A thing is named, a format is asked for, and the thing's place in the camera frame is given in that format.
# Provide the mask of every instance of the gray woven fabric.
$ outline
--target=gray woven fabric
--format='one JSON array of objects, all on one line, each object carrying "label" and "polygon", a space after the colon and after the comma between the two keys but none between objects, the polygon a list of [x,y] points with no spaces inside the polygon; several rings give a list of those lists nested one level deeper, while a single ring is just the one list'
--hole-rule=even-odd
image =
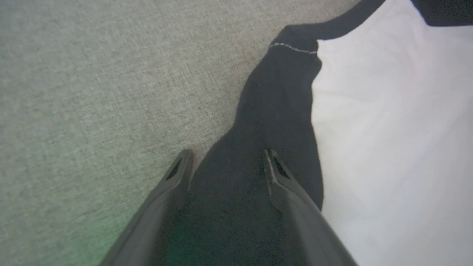
[{"label": "gray woven fabric", "polygon": [[286,25],[357,0],[4,0],[2,265],[93,265],[174,156],[200,160]]}]

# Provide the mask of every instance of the seam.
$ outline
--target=seam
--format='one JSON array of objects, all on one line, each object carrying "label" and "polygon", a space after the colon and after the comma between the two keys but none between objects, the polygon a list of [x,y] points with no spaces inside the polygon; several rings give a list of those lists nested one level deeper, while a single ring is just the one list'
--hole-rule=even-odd
[{"label": "seam", "polygon": [[300,52],[300,53],[308,53],[308,54],[315,54],[315,53],[317,53],[317,51],[300,50],[300,49],[297,49],[297,48],[292,47],[292,46],[289,45],[289,44],[284,44],[284,43],[275,43],[275,44],[272,44],[272,45],[269,46],[268,49],[270,49],[270,48],[272,48],[272,47],[275,47],[275,46],[284,46],[284,47],[287,47],[287,48],[289,48],[289,49],[291,49],[291,50],[294,50],[294,51]]}]

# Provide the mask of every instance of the white fabric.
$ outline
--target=white fabric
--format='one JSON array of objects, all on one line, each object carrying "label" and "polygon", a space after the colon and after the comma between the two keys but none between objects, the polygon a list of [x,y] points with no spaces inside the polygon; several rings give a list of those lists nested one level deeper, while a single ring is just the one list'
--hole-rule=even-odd
[{"label": "white fabric", "polygon": [[361,266],[473,265],[473,27],[408,0],[320,40],[323,215]]}]

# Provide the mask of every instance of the black object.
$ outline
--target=black object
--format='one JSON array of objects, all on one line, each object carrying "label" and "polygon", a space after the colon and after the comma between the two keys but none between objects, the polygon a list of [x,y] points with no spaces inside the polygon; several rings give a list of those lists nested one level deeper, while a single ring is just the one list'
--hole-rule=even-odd
[{"label": "black object", "polygon": [[[286,261],[294,266],[354,266],[317,206],[274,150],[264,150],[271,203],[283,216]],[[193,154],[182,151],[112,246],[101,265],[164,265],[175,214],[189,189]]]}]

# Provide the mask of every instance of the stitch line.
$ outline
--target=stitch line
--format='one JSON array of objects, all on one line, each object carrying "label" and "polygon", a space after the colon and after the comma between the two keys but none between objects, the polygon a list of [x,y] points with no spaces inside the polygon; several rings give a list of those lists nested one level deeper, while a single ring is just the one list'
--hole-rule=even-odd
[{"label": "stitch line", "polygon": [[300,52],[300,53],[308,53],[308,54],[314,54],[314,53],[317,53],[317,51],[307,51],[307,50],[300,50],[300,49],[297,49],[297,48],[294,48],[292,47],[291,45],[289,44],[284,44],[284,43],[275,43],[275,44],[272,44],[269,46],[268,49],[272,48],[272,47],[275,47],[275,46],[284,46],[284,47],[287,47],[291,50],[294,50],[296,52]]}]

